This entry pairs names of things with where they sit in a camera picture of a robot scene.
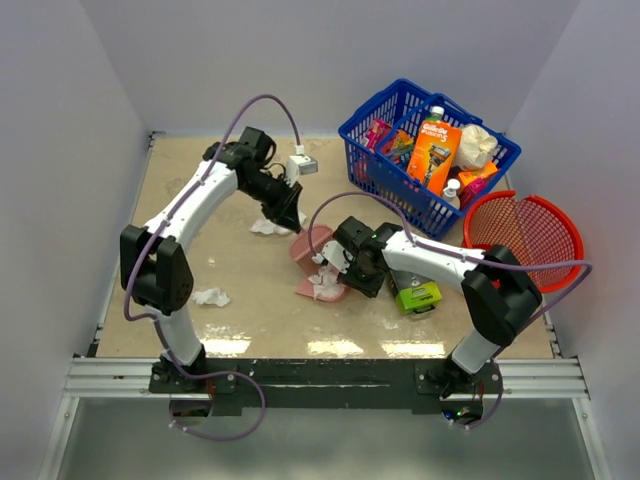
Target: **crumpled paper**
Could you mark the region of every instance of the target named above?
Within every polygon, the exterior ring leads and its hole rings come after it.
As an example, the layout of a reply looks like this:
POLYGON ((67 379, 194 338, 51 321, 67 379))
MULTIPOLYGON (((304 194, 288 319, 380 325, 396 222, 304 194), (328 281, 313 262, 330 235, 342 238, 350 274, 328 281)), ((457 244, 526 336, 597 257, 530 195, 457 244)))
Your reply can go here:
MULTIPOLYGON (((302 212, 298 212, 298 218, 300 218, 300 225, 302 225, 307 219, 307 216, 302 212)), ((253 233, 262 233, 263 235, 272 235, 274 233, 276 235, 289 235, 290 233, 292 233, 291 230, 279 227, 266 218, 259 218, 258 220, 256 220, 249 230, 253 233)))
POLYGON ((224 307, 231 299, 225 292, 218 287, 210 288, 209 290, 203 290, 200 292, 193 292, 191 300, 198 305, 216 305, 218 307, 224 307))
POLYGON ((343 286, 338 283, 338 274, 330 266, 325 265, 318 269, 317 275, 308 277, 313 283, 313 298, 317 299, 322 295, 324 298, 332 298, 340 295, 343 286))

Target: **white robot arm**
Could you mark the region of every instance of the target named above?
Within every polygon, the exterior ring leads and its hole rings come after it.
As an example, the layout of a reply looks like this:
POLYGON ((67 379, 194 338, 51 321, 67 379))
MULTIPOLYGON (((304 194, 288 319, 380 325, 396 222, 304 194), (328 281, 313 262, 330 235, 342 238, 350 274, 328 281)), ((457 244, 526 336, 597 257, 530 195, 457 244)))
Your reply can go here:
POLYGON ((417 235, 410 239, 400 226, 384 223, 374 231, 354 217, 338 227, 334 239, 325 245, 322 256, 339 270, 338 282, 368 297, 377 295, 389 270, 423 275, 464 294, 473 328, 451 352, 442 371, 435 373, 441 378, 434 381, 448 385, 443 396, 461 389, 456 383, 469 383, 487 361, 510 345, 542 302, 540 291, 525 272, 473 262, 477 258, 518 265, 506 247, 485 252, 417 235), (468 260, 418 247, 416 240, 462 254, 468 260))
POLYGON ((182 366, 193 367, 194 371, 197 371, 194 365, 204 359, 204 348, 187 308, 193 276, 185 252, 191 242, 218 206, 236 190, 258 200, 267 219, 299 232, 298 198, 302 187, 297 179, 299 175, 317 171, 317 162, 298 150, 289 157, 285 172, 274 177, 266 166, 275 154, 275 143, 264 132, 248 127, 238 142, 223 146, 218 162, 206 175, 218 146, 216 143, 207 149, 196 173, 167 207, 144 227, 129 225, 120 236, 121 281, 126 289, 150 232, 164 225, 162 236, 144 259, 130 293, 136 303, 157 319, 182 366), (170 211, 174 213, 168 221, 170 211))

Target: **blue basket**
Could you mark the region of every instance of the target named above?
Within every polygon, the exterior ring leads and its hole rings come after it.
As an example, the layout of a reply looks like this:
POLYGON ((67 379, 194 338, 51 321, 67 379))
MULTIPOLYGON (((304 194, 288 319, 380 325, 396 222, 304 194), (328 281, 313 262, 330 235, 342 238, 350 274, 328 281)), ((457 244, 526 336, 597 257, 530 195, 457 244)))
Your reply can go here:
MULTIPOLYGON (((358 108, 338 132, 345 141, 347 172, 351 183, 365 192, 375 193, 390 200, 402 210, 409 223, 429 237, 441 240, 453 224, 465 215, 473 202, 463 211, 453 208, 427 190, 419 181, 409 177, 379 150, 398 129, 404 130, 415 140, 433 105, 444 107, 444 120, 454 127, 462 127, 469 123, 482 125, 482 119, 471 115, 445 95, 431 94, 408 80, 399 79, 358 108), (380 118, 393 125, 389 135, 379 142, 376 153, 371 152, 362 143, 374 118, 380 118)), ((498 140, 493 163, 499 170, 487 187, 476 196, 474 202, 491 191, 521 151, 518 145, 504 136, 487 127, 483 128, 498 140)))

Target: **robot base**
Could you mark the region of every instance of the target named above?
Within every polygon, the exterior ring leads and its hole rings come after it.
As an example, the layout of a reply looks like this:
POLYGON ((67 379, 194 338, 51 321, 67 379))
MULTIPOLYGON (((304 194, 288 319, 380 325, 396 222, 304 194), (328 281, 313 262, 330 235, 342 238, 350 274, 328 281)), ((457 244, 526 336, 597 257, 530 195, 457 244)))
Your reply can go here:
MULTIPOLYGON (((440 399, 445 385, 433 372, 445 368, 445 359, 237 359, 206 358, 204 371, 236 371, 251 376, 265 393, 269 408, 317 409, 406 409, 414 414, 439 414, 446 409, 462 407, 469 400, 440 399)), ((205 382, 184 384, 175 376, 154 375, 149 392, 157 394, 207 394, 205 382)), ((204 373, 200 363, 197 373, 204 373)), ((497 394, 498 373, 486 364, 477 379, 484 383, 485 394, 497 394)), ((240 415, 243 408, 260 407, 253 386, 233 376, 212 379, 215 387, 212 415, 240 415)), ((474 385, 458 385, 455 393, 472 395, 474 385)))

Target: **green object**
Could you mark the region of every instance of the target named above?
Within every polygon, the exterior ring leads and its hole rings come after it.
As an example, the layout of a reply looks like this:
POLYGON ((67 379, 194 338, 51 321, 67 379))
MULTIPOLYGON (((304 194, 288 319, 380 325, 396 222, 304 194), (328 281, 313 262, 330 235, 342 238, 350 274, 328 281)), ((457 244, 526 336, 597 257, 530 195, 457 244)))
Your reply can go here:
POLYGON ((391 270, 389 287, 402 315, 428 312, 442 300, 436 282, 415 273, 391 270))

